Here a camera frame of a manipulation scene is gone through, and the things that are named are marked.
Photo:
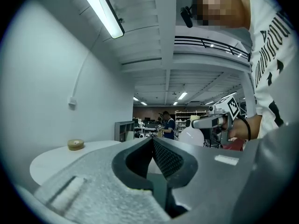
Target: railing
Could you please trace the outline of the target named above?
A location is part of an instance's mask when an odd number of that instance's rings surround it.
[[[236,47],[233,47],[231,45],[206,39],[206,38],[199,38],[194,36],[181,36],[177,35],[175,36],[174,40],[175,45],[192,45],[192,46],[202,46],[204,48],[208,49],[216,49],[220,51],[224,51],[226,53],[229,53],[231,55],[242,57],[246,60],[248,60],[248,53],[245,51],[242,51],[241,49],[238,49]]]

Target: brown wall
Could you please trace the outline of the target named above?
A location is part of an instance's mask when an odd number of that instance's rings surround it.
[[[194,111],[207,111],[208,106],[200,107],[133,107],[133,117],[144,119],[144,117],[150,117],[150,119],[157,120],[159,113],[168,111],[170,114],[175,114],[175,111],[194,112]]]

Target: white sticker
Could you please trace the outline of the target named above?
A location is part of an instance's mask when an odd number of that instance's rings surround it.
[[[227,164],[230,164],[230,165],[237,165],[239,159],[238,158],[233,158],[233,157],[228,157],[228,156],[223,156],[223,155],[217,155],[215,157],[215,160],[216,161],[219,161],[219,162],[223,162],[223,163],[227,163]]]

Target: person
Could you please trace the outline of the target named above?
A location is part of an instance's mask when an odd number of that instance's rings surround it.
[[[284,124],[269,86],[298,52],[298,37],[275,0],[192,0],[191,13],[201,25],[246,28],[252,40],[249,61],[256,115],[246,119],[251,138],[262,138]],[[236,119],[229,137],[248,139],[245,123]]]
[[[165,127],[161,129],[164,132],[164,137],[173,140],[176,123],[167,111],[162,113],[165,122]]]

